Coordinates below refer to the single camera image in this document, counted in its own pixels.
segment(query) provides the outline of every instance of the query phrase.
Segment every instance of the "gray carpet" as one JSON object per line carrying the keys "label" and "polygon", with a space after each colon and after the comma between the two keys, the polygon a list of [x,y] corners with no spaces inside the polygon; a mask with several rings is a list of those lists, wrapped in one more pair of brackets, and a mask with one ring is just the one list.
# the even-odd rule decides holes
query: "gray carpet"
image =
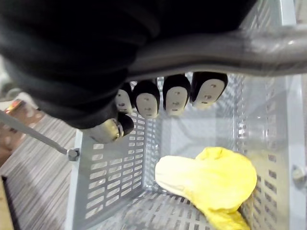
{"label": "gray carpet", "polygon": [[[45,116],[35,129],[66,148],[75,130]],[[67,208],[71,165],[64,155],[26,137],[0,168],[16,230],[62,230]]]}

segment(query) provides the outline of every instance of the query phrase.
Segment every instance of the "yellow object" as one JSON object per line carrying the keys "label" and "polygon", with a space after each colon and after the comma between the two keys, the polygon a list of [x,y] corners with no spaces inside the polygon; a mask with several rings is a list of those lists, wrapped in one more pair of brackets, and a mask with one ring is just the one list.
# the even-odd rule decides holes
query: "yellow object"
{"label": "yellow object", "polygon": [[196,159],[166,156],[155,179],[190,200],[217,230],[250,230],[238,208],[255,189],[257,173],[245,156],[221,147],[205,148]]}

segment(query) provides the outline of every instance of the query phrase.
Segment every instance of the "metal bar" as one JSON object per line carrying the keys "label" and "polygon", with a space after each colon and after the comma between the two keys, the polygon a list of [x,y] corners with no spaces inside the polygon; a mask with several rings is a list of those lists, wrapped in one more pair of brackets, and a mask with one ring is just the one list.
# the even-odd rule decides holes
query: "metal bar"
{"label": "metal bar", "polygon": [[127,81],[189,71],[213,71],[262,77],[307,72],[307,26],[269,31],[194,34],[152,43],[129,68]]}
{"label": "metal bar", "polygon": [[28,126],[25,126],[23,123],[21,123],[20,121],[18,121],[15,118],[7,115],[5,112],[3,112],[1,110],[0,110],[0,120],[3,121],[8,126],[14,128],[14,129],[17,129],[18,131],[21,131],[25,134],[28,134],[31,137],[33,137],[37,140],[40,140],[41,142],[49,145],[50,147],[53,147],[54,149],[56,149],[60,153],[63,153],[64,155],[66,155],[67,149],[63,148],[61,145],[59,145],[55,141],[47,138],[46,136],[44,136],[44,135],[40,134],[39,132],[35,131],[34,129],[32,129]]}

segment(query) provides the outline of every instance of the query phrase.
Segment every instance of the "plastic basket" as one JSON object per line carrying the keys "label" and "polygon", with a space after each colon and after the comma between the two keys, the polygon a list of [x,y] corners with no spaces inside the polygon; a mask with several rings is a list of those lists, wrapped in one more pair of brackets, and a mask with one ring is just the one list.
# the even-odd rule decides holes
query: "plastic basket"
{"label": "plastic basket", "polygon": [[[288,24],[295,24],[292,0],[261,0],[242,27]],[[188,200],[154,181],[162,156],[195,157],[206,146],[238,151],[255,165],[257,186],[241,207],[251,229],[306,229],[306,197],[291,174],[305,167],[300,76],[228,78],[207,110],[188,104],[180,118],[170,118],[161,107],[149,120],[135,111],[134,131],[116,143],[96,144],[77,132],[81,156],[73,163],[66,230],[213,230]]]}

